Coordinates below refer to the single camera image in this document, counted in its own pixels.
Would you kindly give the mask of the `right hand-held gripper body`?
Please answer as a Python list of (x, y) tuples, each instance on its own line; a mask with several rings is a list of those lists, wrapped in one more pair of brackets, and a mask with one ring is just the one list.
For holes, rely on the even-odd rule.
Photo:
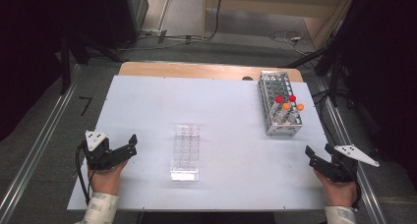
[(334, 156), (329, 163), (329, 172), (324, 174), (332, 182), (349, 183), (357, 179), (358, 163), (379, 167), (380, 163), (354, 144), (334, 145)]

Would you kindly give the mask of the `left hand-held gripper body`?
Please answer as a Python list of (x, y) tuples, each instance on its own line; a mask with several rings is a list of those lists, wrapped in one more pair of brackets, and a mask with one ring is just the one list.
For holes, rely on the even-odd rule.
[(82, 143), (82, 149), (91, 170), (109, 170), (114, 167), (107, 136), (106, 132), (85, 132), (86, 139)]

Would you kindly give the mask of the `orange-capped test tube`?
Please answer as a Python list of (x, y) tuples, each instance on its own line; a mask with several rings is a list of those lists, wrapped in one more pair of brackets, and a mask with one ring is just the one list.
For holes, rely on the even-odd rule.
[(283, 123), (286, 122), (289, 109), (290, 109), (290, 104), (289, 103), (283, 103), (282, 104), (281, 110), (278, 112), (278, 114), (275, 117), (275, 121), (278, 124), (283, 124)]
[(300, 113), (304, 110), (303, 104), (297, 104), (295, 108), (291, 111), (288, 122), (290, 124), (299, 124), (301, 122)]

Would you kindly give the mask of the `clear plastic tube rack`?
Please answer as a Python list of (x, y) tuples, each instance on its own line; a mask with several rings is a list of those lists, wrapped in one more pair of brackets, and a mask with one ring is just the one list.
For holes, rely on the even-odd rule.
[(200, 176), (200, 126), (179, 124), (171, 157), (170, 176), (174, 182), (198, 182)]

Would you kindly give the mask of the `red-capped test tube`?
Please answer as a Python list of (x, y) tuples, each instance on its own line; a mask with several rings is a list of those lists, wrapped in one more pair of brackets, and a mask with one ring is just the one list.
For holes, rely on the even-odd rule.
[(295, 106), (296, 96), (289, 95), (287, 101), (283, 104), (282, 108), (289, 112)]
[(269, 110), (269, 114), (268, 117), (272, 120), (273, 117), (275, 116), (276, 112), (278, 111), (278, 109), (280, 108), (280, 105), (283, 101), (283, 98), (281, 95), (277, 95), (274, 99), (273, 105)]

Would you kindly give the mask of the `metal test tube rack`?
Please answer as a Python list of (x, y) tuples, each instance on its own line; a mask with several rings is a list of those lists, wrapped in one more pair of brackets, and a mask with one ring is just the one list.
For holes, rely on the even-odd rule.
[[(261, 71), (258, 80), (258, 89), (264, 113), (266, 134), (273, 137), (294, 137), (303, 126), (302, 120), (299, 124), (290, 124), (288, 122), (291, 111), (298, 104), (296, 101), (295, 106), (288, 112), (285, 123), (278, 124), (275, 121), (276, 115), (281, 110), (282, 104), (287, 101), (288, 96), (295, 95), (289, 80), (289, 75), (286, 72), (280, 71)], [(271, 120), (268, 114), (277, 95), (281, 95), (283, 101)]]

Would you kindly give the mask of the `person's left hand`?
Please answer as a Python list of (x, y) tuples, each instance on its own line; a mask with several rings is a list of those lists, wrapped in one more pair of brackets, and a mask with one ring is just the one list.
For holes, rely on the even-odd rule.
[(127, 161), (105, 171), (88, 170), (89, 183), (94, 193), (117, 196), (120, 188), (121, 174)]

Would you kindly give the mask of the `person's right hand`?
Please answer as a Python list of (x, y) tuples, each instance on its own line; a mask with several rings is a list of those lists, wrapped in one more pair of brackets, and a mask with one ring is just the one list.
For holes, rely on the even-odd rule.
[(335, 183), (329, 180), (325, 175), (314, 171), (314, 174), (321, 182), (329, 206), (343, 206), (351, 207), (356, 198), (356, 184), (350, 183)]

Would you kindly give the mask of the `black stand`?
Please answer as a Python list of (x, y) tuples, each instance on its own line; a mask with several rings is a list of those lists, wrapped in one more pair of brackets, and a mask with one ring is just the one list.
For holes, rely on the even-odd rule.
[(286, 69), (295, 69), (311, 60), (320, 58), (318, 65), (314, 68), (314, 72), (318, 77), (323, 77), (328, 71), (330, 74), (330, 85), (329, 85), (329, 100), (334, 107), (337, 106), (336, 102), (336, 89), (338, 77), (340, 74), (340, 60), (341, 55), (338, 51), (337, 44), (332, 41), (330, 44), (326, 44), (321, 49), (307, 54), (305, 57), (301, 57), (285, 66)]
[(99, 53), (108, 57), (110, 60), (118, 63), (124, 63), (119, 56), (111, 53), (107, 48), (98, 44), (93, 39), (87, 37), (80, 31), (66, 29), (61, 34), (60, 47), (61, 47), (61, 77), (62, 87), (61, 94), (64, 94), (70, 87), (72, 82), (71, 71), (70, 71), (70, 54), (73, 54), (76, 62), (79, 64), (89, 63), (89, 53), (87, 47), (92, 47)]

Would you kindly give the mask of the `white board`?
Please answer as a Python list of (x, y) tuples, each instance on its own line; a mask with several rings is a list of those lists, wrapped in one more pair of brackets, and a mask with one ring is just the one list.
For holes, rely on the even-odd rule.
[[(275, 211), (321, 209), (322, 185), (305, 154), (328, 158), (327, 138), (306, 84), (293, 84), (304, 104), (292, 138), (267, 136), (254, 81), (114, 77), (95, 126), (117, 148), (138, 138), (123, 171), (122, 210)], [(175, 127), (200, 127), (200, 178), (170, 176)]]

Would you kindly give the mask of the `wooden table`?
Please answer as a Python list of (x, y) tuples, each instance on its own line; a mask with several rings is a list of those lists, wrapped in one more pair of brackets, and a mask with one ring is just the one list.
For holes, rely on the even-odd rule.
[(120, 67), (119, 75), (215, 80), (243, 80), (249, 77), (256, 81), (261, 71), (280, 71), (280, 68), (174, 62), (125, 62)]

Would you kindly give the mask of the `grey power strip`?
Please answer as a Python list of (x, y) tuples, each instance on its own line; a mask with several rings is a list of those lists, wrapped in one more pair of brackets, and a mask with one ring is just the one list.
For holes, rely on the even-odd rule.
[(166, 36), (167, 29), (142, 29), (139, 31), (139, 35), (143, 36), (156, 36), (164, 38)]

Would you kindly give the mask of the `black cabinet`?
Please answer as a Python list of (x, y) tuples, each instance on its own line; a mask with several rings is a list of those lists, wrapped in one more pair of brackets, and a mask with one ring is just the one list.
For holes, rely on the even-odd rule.
[(117, 49), (138, 38), (149, 9), (149, 0), (104, 0), (105, 17), (109, 23), (109, 47)]

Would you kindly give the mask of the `wooden furniture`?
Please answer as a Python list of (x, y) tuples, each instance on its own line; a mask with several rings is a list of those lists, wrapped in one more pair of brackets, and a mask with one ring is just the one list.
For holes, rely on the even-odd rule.
[[(203, 0), (201, 35), (206, 33), (206, 10), (214, 8)], [(266, 14), (301, 17), (316, 48), (325, 46), (330, 34), (345, 19), (353, 0), (221, 0), (220, 7)]]

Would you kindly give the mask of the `aluminium rail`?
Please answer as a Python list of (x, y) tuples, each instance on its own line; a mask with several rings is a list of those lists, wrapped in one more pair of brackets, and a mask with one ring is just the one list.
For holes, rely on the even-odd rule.
[[(340, 116), (339, 108), (332, 105), (328, 96), (325, 98), (323, 105), (319, 107), (319, 111), (328, 113), (329, 124), (326, 123), (323, 115), (320, 118), (323, 120), (325, 131), (330, 136), (331, 141), (336, 144), (351, 144), (352, 140)], [(387, 219), (365, 171), (365, 163), (363, 162), (358, 163), (357, 178), (362, 190), (361, 200), (369, 215), (370, 222), (372, 224), (387, 224)]]
[(31, 176), (55, 131), (55, 128), (57, 127), (68, 103), (70, 102), (75, 88), (79, 83), (81, 73), (82, 66), (80, 64), (76, 64), (70, 75), (73, 81), (70, 83), (66, 92), (58, 97), (40, 133), (32, 144), (27, 158), (6, 190), (4, 197), (1, 199), (0, 224), (6, 223), (12, 216), (12, 213), (24, 193)]

